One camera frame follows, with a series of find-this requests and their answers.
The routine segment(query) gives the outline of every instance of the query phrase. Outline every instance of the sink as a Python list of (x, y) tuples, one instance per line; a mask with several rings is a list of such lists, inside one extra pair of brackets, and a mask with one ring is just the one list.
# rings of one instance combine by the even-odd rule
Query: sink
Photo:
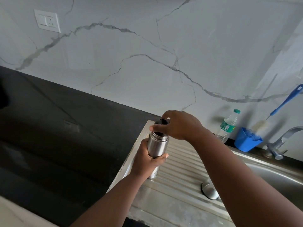
[[(149, 135), (148, 121), (108, 190), (128, 175), (136, 151)], [(270, 164), (236, 149), (231, 150), (257, 175), (303, 210), (303, 172)], [(208, 178), (194, 148), (186, 141), (170, 138), (166, 162), (155, 179), (147, 179), (136, 195), (128, 217), (149, 226), (234, 226), (221, 199), (210, 200), (200, 185)]]

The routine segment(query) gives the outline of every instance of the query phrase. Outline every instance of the thermos flask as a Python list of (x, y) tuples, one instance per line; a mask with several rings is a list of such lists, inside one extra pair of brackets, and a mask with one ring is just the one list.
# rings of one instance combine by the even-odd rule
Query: thermos flask
[[(154, 124), (166, 125), (169, 122), (166, 119), (160, 119)], [(147, 141), (147, 150), (149, 155), (153, 158), (161, 156), (165, 153), (167, 145), (169, 143), (169, 136), (160, 132), (151, 131), (149, 134), (149, 139)], [(148, 179), (153, 179), (157, 176), (159, 166), (153, 171), (153, 173), (148, 177)]]

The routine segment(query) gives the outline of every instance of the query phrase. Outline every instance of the green bottle cap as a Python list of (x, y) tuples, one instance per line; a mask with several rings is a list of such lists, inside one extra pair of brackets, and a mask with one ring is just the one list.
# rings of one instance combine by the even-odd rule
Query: green bottle cap
[(237, 114), (240, 114), (240, 110), (238, 110), (238, 109), (234, 109), (234, 112), (236, 112)]

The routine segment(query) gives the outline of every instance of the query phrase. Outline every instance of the blue plastic container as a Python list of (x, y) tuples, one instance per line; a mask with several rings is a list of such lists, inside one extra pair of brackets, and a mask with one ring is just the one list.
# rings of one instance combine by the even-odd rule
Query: blue plastic container
[(249, 138), (246, 136), (245, 131), (246, 131), (246, 129), (244, 127), (242, 127), (239, 130), (237, 139), (235, 141), (235, 146), (243, 152), (248, 152), (251, 149), (253, 149), (256, 145), (262, 143), (263, 139), (260, 138), (257, 141), (253, 141), (252, 138)]

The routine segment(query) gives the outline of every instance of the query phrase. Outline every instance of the bottle label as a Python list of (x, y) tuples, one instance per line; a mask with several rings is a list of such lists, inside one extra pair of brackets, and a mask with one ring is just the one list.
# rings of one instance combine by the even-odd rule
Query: bottle label
[(225, 121), (223, 121), (220, 127), (222, 130), (231, 133), (236, 126), (229, 125)]

